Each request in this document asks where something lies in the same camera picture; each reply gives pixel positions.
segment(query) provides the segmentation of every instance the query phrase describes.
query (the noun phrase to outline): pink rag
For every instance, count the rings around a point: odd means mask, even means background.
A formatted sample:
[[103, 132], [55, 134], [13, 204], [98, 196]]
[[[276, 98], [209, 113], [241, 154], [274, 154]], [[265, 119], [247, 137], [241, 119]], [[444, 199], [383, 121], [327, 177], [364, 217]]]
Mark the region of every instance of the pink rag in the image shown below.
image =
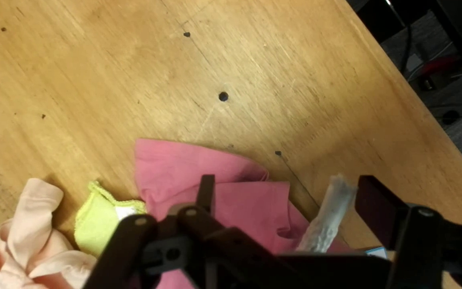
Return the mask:
[[0, 228], [0, 288], [67, 289], [82, 288], [95, 257], [74, 251], [51, 227], [61, 190], [30, 179], [13, 220]]
[[[245, 158], [156, 140], [140, 140], [135, 156], [140, 196], [159, 220], [172, 206], [194, 203], [201, 177], [215, 175], [215, 219], [241, 228], [269, 252], [294, 251], [308, 227], [289, 203], [289, 185], [266, 182], [268, 172]], [[181, 272], [170, 272], [159, 288], [191, 286]]]

